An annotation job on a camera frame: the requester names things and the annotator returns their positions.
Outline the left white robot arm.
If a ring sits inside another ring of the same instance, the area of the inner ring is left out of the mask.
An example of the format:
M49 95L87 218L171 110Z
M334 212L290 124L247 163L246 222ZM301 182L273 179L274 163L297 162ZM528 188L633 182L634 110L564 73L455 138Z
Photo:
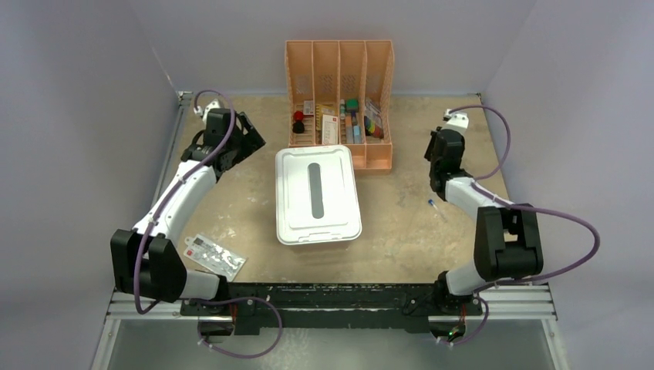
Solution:
M244 112L206 109L204 129L180 158L174 178L148 214L110 239L116 289L155 301L198 299L210 315L229 308L227 278L185 267L177 242L190 216L229 171L265 145Z

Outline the white plastic bin lid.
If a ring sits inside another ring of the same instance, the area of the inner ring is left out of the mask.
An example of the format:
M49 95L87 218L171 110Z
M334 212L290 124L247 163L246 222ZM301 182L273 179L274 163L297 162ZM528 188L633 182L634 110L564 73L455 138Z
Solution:
M284 245L353 241L362 233L351 150L305 146L275 155L276 233Z

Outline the clear dropper with blue band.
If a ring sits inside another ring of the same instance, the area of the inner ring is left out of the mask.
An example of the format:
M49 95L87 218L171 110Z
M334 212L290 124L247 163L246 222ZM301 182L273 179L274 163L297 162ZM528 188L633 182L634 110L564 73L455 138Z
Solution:
M430 205L430 206L431 206L431 207L432 207L432 208L437 212L437 214L439 215L439 217L440 217L444 222L447 222L446 215L445 215L444 212L443 212L443 211L442 211L442 210L437 206L437 203L436 203L434 200L429 199L429 200L428 200L428 204L429 204L429 205Z

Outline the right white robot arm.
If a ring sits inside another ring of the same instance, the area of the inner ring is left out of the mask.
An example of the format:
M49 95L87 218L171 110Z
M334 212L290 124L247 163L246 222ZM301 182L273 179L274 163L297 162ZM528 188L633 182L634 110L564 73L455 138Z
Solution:
M459 207L476 223L474 254L470 262L440 273L435 282L435 308L450 314L483 286L503 278L520 279L540 274L544 267L538 219L529 205L514 205L483 188L461 162L465 139L453 129L430 134L425 159L430 163L431 190Z

